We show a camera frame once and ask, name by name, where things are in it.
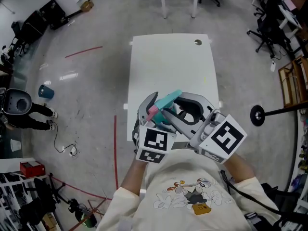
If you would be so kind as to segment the red box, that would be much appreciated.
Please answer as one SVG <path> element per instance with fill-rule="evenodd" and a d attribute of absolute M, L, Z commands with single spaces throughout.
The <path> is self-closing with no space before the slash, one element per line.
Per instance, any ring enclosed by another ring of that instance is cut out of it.
<path fill-rule="evenodd" d="M 45 175 L 45 166 L 37 161 L 20 163 L 20 171 L 26 178 Z"/>

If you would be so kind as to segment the white office desk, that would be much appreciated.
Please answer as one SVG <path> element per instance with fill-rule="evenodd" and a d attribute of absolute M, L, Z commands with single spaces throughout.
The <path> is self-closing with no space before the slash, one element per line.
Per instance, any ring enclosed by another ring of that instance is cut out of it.
<path fill-rule="evenodd" d="M 254 6 L 256 1 L 257 0 L 252 0 L 251 4 Z M 282 20 L 279 28 L 283 29 L 288 23 L 291 23 L 292 25 L 295 26 L 295 29 L 291 33 L 287 34 L 288 38 L 291 39 L 300 29 L 302 29 L 302 26 L 300 25 L 299 21 L 296 19 L 294 14 L 288 10 L 283 0 L 278 2 L 278 8 L 284 16 L 284 19 Z"/>

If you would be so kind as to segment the teal waste bin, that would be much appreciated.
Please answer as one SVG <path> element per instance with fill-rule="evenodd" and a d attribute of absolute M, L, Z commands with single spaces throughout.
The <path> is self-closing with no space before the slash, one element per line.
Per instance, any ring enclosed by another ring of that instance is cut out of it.
<path fill-rule="evenodd" d="M 38 89 L 38 96 L 40 98 L 52 99 L 54 97 L 54 90 L 45 85 L 41 85 Z"/>

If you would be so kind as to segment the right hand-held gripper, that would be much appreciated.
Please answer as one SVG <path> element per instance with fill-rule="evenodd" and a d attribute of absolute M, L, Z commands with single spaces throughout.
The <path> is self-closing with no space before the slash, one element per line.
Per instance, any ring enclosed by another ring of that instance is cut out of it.
<path fill-rule="evenodd" d="M 225 163 L 239 148 L 247 137 L 247 133 L 231 115 L 224 116 L 219 109 L 214 110 L 212 103 L 199 94 L 183 92 L 174 100 L 183 111 L 193 117 L 193 121 L 185 119 L 184 113 L 163 109 L 165 119 L 185 136 L 195 152 L 206 156 L 216 163 Z M 204 123 L 196 131 L 196 124 Z"/>

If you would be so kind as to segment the white background table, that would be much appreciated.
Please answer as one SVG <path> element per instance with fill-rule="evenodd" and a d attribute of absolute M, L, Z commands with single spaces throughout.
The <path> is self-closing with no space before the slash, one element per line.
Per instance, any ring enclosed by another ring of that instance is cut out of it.
<path fill-rule="evenodd" d="M 193 7 L 192 7 L 192 14 L 191 14 L 191 18 L 193 18 L 193 19 L 196 18 L 197 4 L 198 4 L 198 0 L 193 0 Z M 167 19 L 167 7 L 166 7 L 165 0 L 161 0 L 161 8 L 162 8 L 163 18 Z"/>

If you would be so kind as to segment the white storage rack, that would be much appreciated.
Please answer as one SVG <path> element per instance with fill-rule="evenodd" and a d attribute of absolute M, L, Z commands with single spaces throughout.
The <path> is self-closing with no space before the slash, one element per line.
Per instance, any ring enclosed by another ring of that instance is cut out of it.
<path fill-rule="evenodd" d="M 37 192 L 26 192 L 34 188 L 34 178 L 45 180 L 47 175 L 26 178 L 20 171 L 20 163 L 36 161 L 34 158 L 0 159 L 0 231 L 20 231 L 23 228 L 19 209 L 37 198 Z"/>

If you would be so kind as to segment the black grey gear pack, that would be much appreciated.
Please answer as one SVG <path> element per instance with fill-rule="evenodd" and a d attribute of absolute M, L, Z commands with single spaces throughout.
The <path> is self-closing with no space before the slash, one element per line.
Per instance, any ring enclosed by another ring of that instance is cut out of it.
<path fill-rule="evenodd" d="M 283 225 L 287 222 L 302 225 L 303 230 L 308 231 L 308 215 L 297 212 L 282 215 L 274 224 L 270 224 L 265 217 L 256 212 L 245 214 L 244 217 L 253 231 L 282 231 Z"/>

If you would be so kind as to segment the black equipment case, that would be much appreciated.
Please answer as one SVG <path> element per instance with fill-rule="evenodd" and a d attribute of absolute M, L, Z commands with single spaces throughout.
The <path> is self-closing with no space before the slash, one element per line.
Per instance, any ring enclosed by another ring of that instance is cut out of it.
<path fill-rule="evenodd" d="M 20 38 L 32 44 L 39 39 L 45 32 L 48 24 L 38 11 L 34 11 L 23 23 Z"/>
<path fill-rule="evenodd" d="M 56 30 L 68 23 L 64 10 L 56 0 L 50 0 L 39 10 L 41 16 L 47 21 L 52 30 Z"/>

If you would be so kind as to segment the black stanchion with round base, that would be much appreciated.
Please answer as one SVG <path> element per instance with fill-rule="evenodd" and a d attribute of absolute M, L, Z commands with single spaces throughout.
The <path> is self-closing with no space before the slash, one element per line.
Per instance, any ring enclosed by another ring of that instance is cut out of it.
<path fill-rule="evenodd" d="M 292 105 L 286 108 L 268 111 L 268 112 L 265 112 L 262 106 L 255 105 L 252 107 L 250 111 L 250 119 L 254 126 L 260 127 L 263 125 L 265 121 L 265 117 L 267 116 L 278 115 L 278 114 L 287 113 L 290 111 L 297 111 L 303 108 L 308 108 L 308 101 L 303 102 L 303 103 L 298 103 L 298 104 L 295 104 L 295 105 Z"/>

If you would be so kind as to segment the brown cardboard box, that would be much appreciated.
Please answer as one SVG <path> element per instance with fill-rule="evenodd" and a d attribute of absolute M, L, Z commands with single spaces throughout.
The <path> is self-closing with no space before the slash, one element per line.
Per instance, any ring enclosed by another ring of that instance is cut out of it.
<path fill-rule="evenodd" d="M 80 9 L 82 12 L 88 12 L 94 7 L 94 3 L 92 1 L 85 1 L 83 4 L 80 6 Z"/>

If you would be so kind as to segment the person's right forearm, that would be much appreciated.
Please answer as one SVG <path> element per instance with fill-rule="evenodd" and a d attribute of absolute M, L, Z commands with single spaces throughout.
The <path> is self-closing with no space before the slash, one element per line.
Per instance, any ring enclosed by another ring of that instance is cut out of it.
<path fill-rule="evenodd" d="M 252 167 L 237 153 L 234 153 L 224 166 L 236 183 L 255 177 Z"/>

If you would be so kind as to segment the green black round device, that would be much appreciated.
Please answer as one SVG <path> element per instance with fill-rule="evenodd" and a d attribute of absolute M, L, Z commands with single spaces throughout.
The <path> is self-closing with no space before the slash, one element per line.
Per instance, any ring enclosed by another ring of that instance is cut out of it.
<path fill-rule="evenodd" d="M 90 214 L 90 211 L 86 209 L 77 209 L 75 211 L 75 217 L 79 222 L 83 220 L 89 214 Z M 84 225 L 87 228 L 94 228 L 96 224 L 97 224 L 97 219 L 93 214 L 91 214 L 87 219 L 85 219 L 82 222 L 82 225 Z"/>

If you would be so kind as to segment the white cluttered counter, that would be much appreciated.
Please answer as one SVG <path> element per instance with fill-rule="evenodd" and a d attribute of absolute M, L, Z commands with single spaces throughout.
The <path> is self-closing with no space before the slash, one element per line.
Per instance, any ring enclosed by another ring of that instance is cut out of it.
<path fill-rule="evenodd" d="M 292 185 L 292 182 L 298 175 L 303 175 L 305 174 L 304 170 L 301 170 L 298 168 L 298 164 L 302 160 L 300 157 L 300 154 L 302 153 L 301 147 L 303 145 L 306 145 L 306 131 L 307 131 L 307 126 L 306 126 L 306 116 L 302 115 L 299 110 L 297 110 L 297 136 L 295 138 L 295 152 L 294 156 L 295 159 L 293 160 L 294 162 L 292 163 L 293 167 L 291 169 L 291 180 L 289 183 L 288 191 L 292 192 L 294 190 L 294 186 Z"/>

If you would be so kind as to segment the red floor tape strip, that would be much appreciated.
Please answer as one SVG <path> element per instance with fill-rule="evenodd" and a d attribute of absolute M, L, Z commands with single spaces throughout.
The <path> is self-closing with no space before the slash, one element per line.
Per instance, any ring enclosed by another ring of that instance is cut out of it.
<path fill-rule="evenodd" d="M 115 173 L 115 187 L 116 189 L 119 188 L 119 184 L 118 184 L 118 170 L 117 170 L 117 143 L 116 143 L 116 136 L 117 136 L 117 133 L 116 133 L 116 127 L 117 125 L 117 116 L 114 115 L 114 139 L 113 139 L 113 142 L 114 142 L 114 173 Z"/>
<path fill-rule="evenodd" d="M 75 187 L 75 186 L 73 186 L 73 185 L 70 185 L 70 184 L 68 184 L 68 183 L 65 183 L 64 181 L 62 181 L 62 180 L 60 180 L 60 179 L 57 179 L 57 178 L 55 178 L 54 176 L 51 176 L 51 178 L 52 178 L 53 180 L 55 180 L 55 181 L 61 183 L 61 184 L 64 184 L 65 186 L 68 186 L 69 188 L 72 188 L 72 189 L 74 189 L 74 190 L 76 190 L 76 191 L 79 191 L 79 192 L 81 192 L 81 193 L 84 193 L 84 194 L 86 194 L 86 195 L 89 195 L 89 196 L 92 196 L 92 197 L 96 197 L 96 198 L 99 198 L 99 199 L 103 199 L 103 200 L 106 200 L 106 201 L 107 201 L 107 200 L 108 200 L 108 201 L 111 201 L 111 200 L 112 200 L 111 198 L 107 198 L 106 195 L 105 195 L 105 196 L 100 196 L 100 195 L 96 195 L 96 194 L 93 194 L 93 193 L 84 191 L 84 190 L 82 190 L 82 189 L 80 189 L 80 188 L 77 188 L 77 187 Z"/>

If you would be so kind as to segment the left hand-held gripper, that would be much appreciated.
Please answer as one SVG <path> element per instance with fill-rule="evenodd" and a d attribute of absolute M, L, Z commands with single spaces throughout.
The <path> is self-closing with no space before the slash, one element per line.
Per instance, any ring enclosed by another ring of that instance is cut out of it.
<path fill-rule="evenodd" d="M 172 126 L 156 126 L 153 122 L 146 122 L 149 116 L 149 109 L 154 105 L 158 92 L 150 94 L 138 108 L 138 118 L 132 139 L 135 144 L 135 159 L 147 163 L 159 164 L 166 157 L 177 137 L 176 130 Z"/>

